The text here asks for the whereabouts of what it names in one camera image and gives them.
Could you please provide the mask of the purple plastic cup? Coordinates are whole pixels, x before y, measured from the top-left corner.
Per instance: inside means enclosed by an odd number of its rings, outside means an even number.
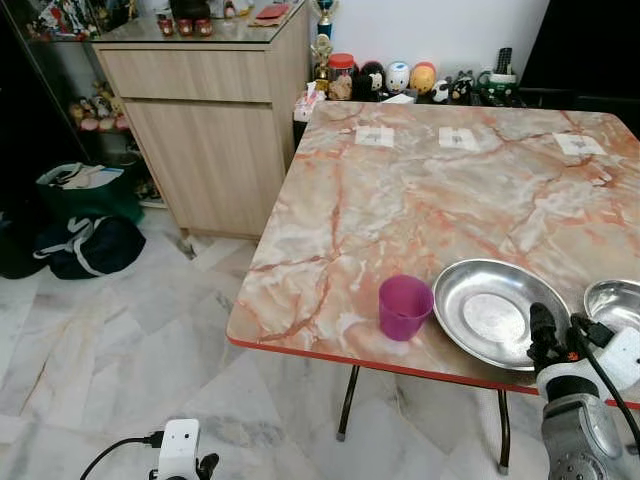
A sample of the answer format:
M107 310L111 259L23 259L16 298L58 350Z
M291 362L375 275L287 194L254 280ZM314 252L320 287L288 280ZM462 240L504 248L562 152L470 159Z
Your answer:
M434 308L429 285L411 275L385 279L379 288L378 302L381 332L392 340L410 340Z

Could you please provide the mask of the black metal table leg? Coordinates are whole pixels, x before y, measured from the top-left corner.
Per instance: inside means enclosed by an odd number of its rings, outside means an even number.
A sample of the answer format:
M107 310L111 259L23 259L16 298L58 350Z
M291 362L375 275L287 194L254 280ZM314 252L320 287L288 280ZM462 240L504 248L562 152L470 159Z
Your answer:
M509 402L506 390L495 392L498 399L498 411L500 419L500 453L497 463L499 475L509 474L509 457L511 457L511 426L509 426Z
M349 425L349 411L351 411L353 398L355 398L360 370L361 367L358 365L352 365L351 369L349 369L346 392L344 392L342 407L340 407L337 430L335 430L335 440L337 440L337 442L344 442L344 440L346 440Z

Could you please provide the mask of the white paper tag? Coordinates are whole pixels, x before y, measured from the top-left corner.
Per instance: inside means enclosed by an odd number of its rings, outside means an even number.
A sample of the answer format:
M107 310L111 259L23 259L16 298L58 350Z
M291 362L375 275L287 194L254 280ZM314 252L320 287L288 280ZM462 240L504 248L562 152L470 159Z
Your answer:
M396 131L383 125L358 125L355 142L362 146L393 148L396 146Z
M585 134L554 133L554 140L561 148L563 155L607 155L600 143L595 138Z
M457 150L470 152L481 150L475 133L468 128L440 127L436 131L436 138L438 138L439 146L443 148L457 148Z

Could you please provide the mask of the dark blue duffel bag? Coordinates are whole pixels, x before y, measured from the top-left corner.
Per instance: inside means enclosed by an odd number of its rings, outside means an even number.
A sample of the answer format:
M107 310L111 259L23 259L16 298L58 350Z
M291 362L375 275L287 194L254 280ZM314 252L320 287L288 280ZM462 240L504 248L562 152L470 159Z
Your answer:
M38 234L32 257L56 278L92 279L128 268L145 244L140 228L127 218L69 218Z

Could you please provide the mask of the black and white figurine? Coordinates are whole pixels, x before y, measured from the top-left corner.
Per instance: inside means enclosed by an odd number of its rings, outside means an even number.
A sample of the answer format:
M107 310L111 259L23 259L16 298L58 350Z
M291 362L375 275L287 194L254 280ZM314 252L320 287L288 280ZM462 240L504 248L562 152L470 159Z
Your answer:
M456 76L440 79L429 93L429 100L440 105L474 104L474 72L460 70Z

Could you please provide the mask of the yellow round figurine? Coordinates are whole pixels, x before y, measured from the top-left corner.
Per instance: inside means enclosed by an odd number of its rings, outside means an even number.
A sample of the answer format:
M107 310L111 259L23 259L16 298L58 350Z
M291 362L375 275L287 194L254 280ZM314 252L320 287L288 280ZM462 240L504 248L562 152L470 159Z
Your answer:
M410 70L410 83L407 91L413 96L420 97L434 90L436 83L436 68L430 61L419 61Z

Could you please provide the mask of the black television screen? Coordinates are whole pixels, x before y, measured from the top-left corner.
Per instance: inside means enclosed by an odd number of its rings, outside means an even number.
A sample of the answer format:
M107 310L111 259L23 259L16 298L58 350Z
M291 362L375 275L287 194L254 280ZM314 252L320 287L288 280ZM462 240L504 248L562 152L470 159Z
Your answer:
M640 99L639 26L639 0L549 0L521 86Z

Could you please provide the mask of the black round figurine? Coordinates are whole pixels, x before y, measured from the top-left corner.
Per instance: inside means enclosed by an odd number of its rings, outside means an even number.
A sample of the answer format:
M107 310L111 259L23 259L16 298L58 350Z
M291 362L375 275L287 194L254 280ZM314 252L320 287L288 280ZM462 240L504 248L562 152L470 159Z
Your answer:
M379 61L367 61L353 77L352 99L361 102L380 102L388 97L384 65Z

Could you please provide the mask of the green shopping bag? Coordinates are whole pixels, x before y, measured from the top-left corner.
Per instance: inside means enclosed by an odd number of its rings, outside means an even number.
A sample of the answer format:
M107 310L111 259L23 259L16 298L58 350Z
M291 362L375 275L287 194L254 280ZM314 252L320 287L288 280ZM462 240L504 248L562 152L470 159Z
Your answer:
M56 219L116 216L138 223L143 209L134 182L128 170L83 163L55 166L35 180L38 195Z

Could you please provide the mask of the red lid plastic jar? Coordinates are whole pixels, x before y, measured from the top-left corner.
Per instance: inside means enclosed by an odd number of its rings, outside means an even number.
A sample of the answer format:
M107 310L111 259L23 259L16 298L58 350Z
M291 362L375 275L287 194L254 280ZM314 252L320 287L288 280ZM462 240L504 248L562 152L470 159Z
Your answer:
M358 65L355 56L348 52L333 52L329 56L329 100L346 101L351 100L353 92L353 81L358 73Z

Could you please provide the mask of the light wooden cabinet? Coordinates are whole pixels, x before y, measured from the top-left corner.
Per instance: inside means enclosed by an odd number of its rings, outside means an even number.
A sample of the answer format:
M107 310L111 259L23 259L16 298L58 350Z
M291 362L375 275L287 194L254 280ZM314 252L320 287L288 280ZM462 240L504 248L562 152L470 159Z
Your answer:
M143 160L186 234L257 239L294 154L294 101L310 63L311 10L282 0L279 26L216 20L209 37L161 35L154 14L92 49Z

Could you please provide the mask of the white tissue packet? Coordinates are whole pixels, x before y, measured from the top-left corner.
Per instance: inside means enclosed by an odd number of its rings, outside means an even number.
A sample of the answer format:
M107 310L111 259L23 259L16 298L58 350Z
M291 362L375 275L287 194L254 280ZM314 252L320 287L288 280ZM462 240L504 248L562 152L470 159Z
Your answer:
M292 120L298 123L308 123L317 105L326 100L326 91L317 86L316 81L308 82L305 91L294 101Z

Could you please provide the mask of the gold trophy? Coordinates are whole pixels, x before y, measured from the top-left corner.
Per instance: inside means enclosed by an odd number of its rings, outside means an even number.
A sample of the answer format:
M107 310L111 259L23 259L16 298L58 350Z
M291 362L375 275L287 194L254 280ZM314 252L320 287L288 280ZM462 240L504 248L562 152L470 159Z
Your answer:
M312 0L316 13L315 36L311 42L311 73L316 90L328 90L329 61L333 52L332 14L337 0Z

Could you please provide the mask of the glass display shelf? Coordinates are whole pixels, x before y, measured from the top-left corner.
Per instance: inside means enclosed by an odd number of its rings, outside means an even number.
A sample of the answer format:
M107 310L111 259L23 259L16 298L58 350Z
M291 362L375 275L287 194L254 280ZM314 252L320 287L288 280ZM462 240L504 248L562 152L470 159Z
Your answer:
M123 101L92 49L131 18L128 0L0 0L0 32L15 40L19 67L32 68L35 92L69 133L70 163L128 170L138 198L146 166Z

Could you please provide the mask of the red and brown ornament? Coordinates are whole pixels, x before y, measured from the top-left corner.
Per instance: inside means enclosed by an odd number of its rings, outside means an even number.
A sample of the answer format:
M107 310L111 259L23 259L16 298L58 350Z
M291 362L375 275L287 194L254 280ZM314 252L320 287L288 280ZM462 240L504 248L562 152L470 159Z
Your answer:
M165 0L154 10L157 26L166 37L183 40L214 35L211 0Z

